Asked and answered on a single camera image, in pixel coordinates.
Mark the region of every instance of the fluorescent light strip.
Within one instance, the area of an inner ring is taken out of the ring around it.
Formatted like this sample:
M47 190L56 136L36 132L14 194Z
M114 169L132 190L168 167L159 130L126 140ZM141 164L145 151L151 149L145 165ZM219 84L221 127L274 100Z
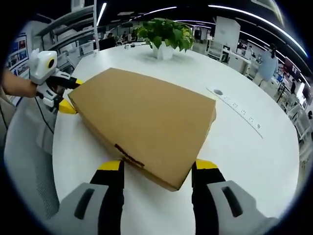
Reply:
M246 12L246 11L239 10L239 9L236 9L236 8L231 8L231 7L227 7L227 6L217 6L217 5L208 5L208 6L209 7L213 7L213 8L220 8L220 9L225 9L225 10L237 11L237 12L240 12L240 13L252 16L254 18L257 18L257 19L263 21L264 23L267 23L268 25L272 26L273 28L277 29L282 34L284 34L286 37L288 37L308 57L308 54L306 53L306 51L301 47L301 45L292 36L290 36L288 33L286 33L284 30L282 30L280 27L278 27L277 25L273 24L272 22L270 22L268 20L265 20L262 17L254 15L254 14L252 14L250 12Z
M205 21L190 21L190 20L176 20L176 21L180 21L180 22L196 22L196 23L205 23L205 24L215 24L215 23L205 22Z
M297 70L300 71L300 69L297 67L297 65L295 65L295 63L291 59L289 59L288 57L286 57L286 58L296 67Z
M299 90L298 90L298 92L297 92L297 95L296 95L298 98L301 98L301 97L303 96L302 93L303 93L304 87L305 87L305 84L304 84L304 83L301 83L301 84L300 84L300 87L299 87Z
M251 34L248 34L248 33L245 33L245 32L242 32L242 31L240 31L241 33L244 33L244 34L246 34L246 35L248 35L248 36L250 36L250 37L252 37L252 38L254 38L254 39L256 39L256 40L259 40L261 43L264 43L266 46L268 46L269 47L269 44L268 43L266 43L266 42L264 42L264 41L262 41L261 39L258 39L257 37L254 37L253 35L251 35ZM276 51L278 54L280 54L283 58L286 58L282 53L280 53L279 51Z
M283 65L285 64L285 62L282 61L281 59L279 59L278 57L277 57L277 59L278 59L280 62L282 62Z
M242 32L242 31L240 31L240 32L241 32L241 33L244 33L244 34L246 34L246 35L248 35L248 36L250 36L250 37L252 37L252 38L254 38L254 39L256 39L256 40L259 40L261 43L264 43L266 46L269 47L269 44L267 44L266 42L263 42L261 39L258 39L257 37L254 37L254 36L251 35L251 34L248 34L248 33Z
M238 20L241 20L241 21L244 21L244 22L247 22L247 23L249 23L249 24L252 24L252 25L254 25L254 26L256 26L256 24L254 24L254 23L251 23L251 22L249 22L249 21L246 21L246 20L243 20L243 19L240 19L240 18L236 18L236 19L238 19ZM260 28L260 29L262 29L262 30L264 30L264 31L266 31L267 33L270 33L271 35L273 35L274 37L276 37L277 39L279 39L282 43L284 43L284 44L287 44L284 40L282 40L280 37L278 37L276 34L274 34L274 33L272 33L272 32L270 32L270 31L268 31L267 29L265 29L265 28L263 28L263 27L261 27L261 26L258 26L258 28ZM307 67L307 69L310 71L310 73L312 73L312 71L311 71L311 69L309 68L309 66L307 65L307 63L302 59L302 57L298 54L298 52L296 52L290 45L288 45L287 44L287 46L300 58L300 60L303 62L303 64Z
M260 46L259 44L255 43L255 42L253 42L253 41L251 41L251 40L248 40L248 42L251 42L251 43L255 44L256 46L262 48L263 50L266 50L264 47Z
M203 25L194 25L194 27L211 28L211 27L203 26Z
M98 18L98 22L97 22L97 26L99 25L100 23L100 20L101 20L101 17L103 15L103 12L104 12L104 9L106 9L106 6L107 6L107 3L103 3L102 7L101 7L101 11L100 11L100 15L99 15L99 18Z
M176 6L172 6L172 7L167 7L167 8L163 8L163 9L151 11L151 12L148 12L148 13L144 14L144 16L145 16L145 15L149 15L149 14L151 14L151 13L158 12L158 11L165 11L165 10L174 9L174 8L177 8L177 7L176 7Z
M311 87L311 86L309 85L308 81L305 79L305 76L303 76L302 73L300 73L300 75L301 75L301 77L304 79L304 81L306 82L306 84L307 84L309 87Z

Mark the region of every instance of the office desk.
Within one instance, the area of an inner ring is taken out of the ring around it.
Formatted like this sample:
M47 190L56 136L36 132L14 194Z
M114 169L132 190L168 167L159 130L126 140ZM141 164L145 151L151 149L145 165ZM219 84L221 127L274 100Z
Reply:
M223 49L223 53L228 54L227 58L228 66L230 66L237 72L240 72L244 76L247 76L248 70L250 69L251 66L250 60L225 48Z
M198 158L216 163L227 180L256 199L265 216L279 217L286 210L299 171L296 131L281 108L253 82L190 50L175 51L171 60L157 60L149 46L114 47L86 56L73 76L87 81L110 67L153 76L216 99L217 118ZM206 87L221 90L245 107L261 123L263 138ZM60 201L82 182L89 182L100 164L111 159L79 115L58 114L53 172ZM190 174L179 191L169 192L126 166L122 234L194 234L191 194Z

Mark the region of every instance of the black cable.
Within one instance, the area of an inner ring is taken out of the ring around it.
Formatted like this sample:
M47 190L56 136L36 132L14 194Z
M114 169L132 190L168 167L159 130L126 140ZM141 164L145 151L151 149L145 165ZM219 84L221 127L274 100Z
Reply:
M5 121L4 114L3 114L3 111L2 111L2 107L1 107L1 104L0 104L0 112L1 112L2 120L3 120L3 123L4 123L4 125L5 125L5 128L6 128L6 130L8 130L8 125L7 125L6 121Z
M35 100L36 100L36 103L37 103L37 105L38 105L39 111L40 111L40 113L41 113L41 116L43 117L43 120L44 120L45 124L47 125L47 127L49 128L49 130L51 131L51 133L54 134L53 130L51 129L51 127L48 125L47 121L45 120L44 114L43 114L43 112L41 111L41 108L40 108L40 106L39 106L39 103L38 103L37 98L36 98L36 97L34 97L34 98L35 98Z

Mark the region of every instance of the person's arm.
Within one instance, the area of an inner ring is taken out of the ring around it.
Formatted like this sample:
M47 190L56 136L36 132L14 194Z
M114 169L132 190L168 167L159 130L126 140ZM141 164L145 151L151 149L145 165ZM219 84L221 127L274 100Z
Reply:
M8 69L3 71L2 87L6 94L20 97L35 97L37 85L29 79L15 76Z

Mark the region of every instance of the brown cardboard box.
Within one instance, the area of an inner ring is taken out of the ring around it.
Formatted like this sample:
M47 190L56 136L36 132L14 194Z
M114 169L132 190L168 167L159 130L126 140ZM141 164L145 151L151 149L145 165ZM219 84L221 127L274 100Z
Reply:
M112 68L68 96L114 156L171 191L180 189L216 117L212 99Z

